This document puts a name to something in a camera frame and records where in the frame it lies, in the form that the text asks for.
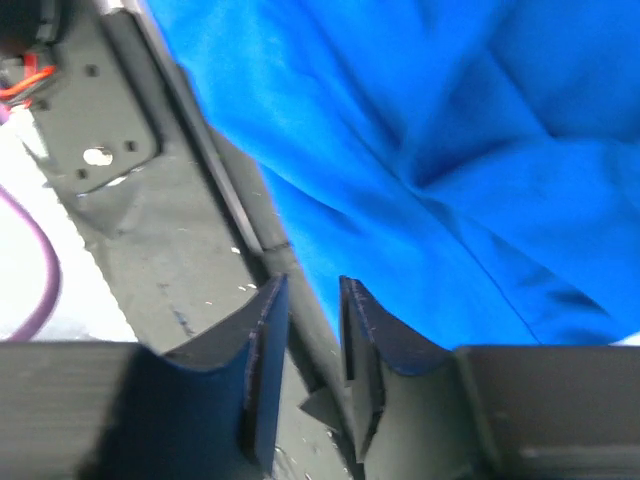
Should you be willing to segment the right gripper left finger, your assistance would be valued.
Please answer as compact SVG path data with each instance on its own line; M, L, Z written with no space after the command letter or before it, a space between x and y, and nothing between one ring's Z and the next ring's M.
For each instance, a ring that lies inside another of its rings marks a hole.
M274 460L288 332L278 276L175 349L1 347L5 479L262 479Z

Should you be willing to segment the blue t shirt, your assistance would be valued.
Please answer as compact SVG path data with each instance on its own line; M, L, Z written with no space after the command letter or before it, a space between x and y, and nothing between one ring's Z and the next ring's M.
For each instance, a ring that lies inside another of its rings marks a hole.
M433 342L639 341L635 1L152 1L324 312Z

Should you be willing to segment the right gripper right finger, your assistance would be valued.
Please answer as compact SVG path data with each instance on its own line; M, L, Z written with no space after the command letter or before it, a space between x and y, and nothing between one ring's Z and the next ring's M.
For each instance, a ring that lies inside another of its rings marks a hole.
M340 281L356 459L369 479L635 479L635 347L449 351Z

